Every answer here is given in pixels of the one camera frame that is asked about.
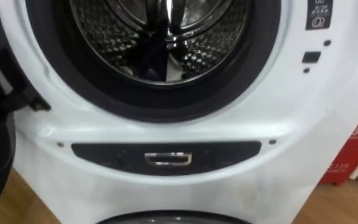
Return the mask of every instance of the washing machine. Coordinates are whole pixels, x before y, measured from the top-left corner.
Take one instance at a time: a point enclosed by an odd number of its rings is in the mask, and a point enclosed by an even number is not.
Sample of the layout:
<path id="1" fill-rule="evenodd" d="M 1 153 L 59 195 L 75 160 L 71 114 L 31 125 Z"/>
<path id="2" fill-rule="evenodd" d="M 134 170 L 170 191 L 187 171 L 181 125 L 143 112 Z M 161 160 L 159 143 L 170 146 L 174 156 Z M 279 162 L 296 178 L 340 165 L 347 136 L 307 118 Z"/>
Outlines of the washing machine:
<path id="1" fill-rule="evenodd" d="M 358 1 L 0 0 L 0 194 L 63 224 L 288 224 L 358 123 Z"/>

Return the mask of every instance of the red sign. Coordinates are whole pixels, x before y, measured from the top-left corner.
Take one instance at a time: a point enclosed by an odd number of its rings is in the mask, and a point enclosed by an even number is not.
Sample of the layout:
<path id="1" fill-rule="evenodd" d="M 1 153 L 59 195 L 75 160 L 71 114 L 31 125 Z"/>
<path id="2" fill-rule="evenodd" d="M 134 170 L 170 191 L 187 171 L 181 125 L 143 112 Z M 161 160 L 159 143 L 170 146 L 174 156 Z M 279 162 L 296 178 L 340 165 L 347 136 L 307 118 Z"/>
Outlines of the red sign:
<path id="1" fill-rule="evenodd" d="M 358 126 L 331 164 L 320 183 L 343 184 L 358 166 Z"/>

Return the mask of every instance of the chrome handle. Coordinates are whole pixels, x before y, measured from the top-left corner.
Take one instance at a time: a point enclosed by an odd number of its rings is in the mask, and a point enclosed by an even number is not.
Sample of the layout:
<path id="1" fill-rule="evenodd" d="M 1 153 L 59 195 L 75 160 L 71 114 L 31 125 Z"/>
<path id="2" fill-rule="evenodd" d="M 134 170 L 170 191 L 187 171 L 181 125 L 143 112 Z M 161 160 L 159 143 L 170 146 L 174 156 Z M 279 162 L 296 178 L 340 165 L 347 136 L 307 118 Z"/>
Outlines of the chrome handle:
<path id="1" fill-rule="evenodd" d="M 152 166 L 188 166 L 191 164 L 192 153 L 145 153 L 146 163 Z"/>

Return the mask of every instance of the front-loading washing machine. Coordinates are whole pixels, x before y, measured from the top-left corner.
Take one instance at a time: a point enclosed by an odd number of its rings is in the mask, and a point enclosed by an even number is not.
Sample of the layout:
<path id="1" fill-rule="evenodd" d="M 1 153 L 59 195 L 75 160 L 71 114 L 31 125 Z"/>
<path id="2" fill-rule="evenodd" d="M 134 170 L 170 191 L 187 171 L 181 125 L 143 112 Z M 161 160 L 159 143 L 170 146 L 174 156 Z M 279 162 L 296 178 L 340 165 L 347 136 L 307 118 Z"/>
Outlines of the front-loading washing machine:
<path id="1" fill-rule="evenodd" d="M 0 0 L 0 193 L 64 224 L 291 223 L 357 122 L 358 1 Z"/>

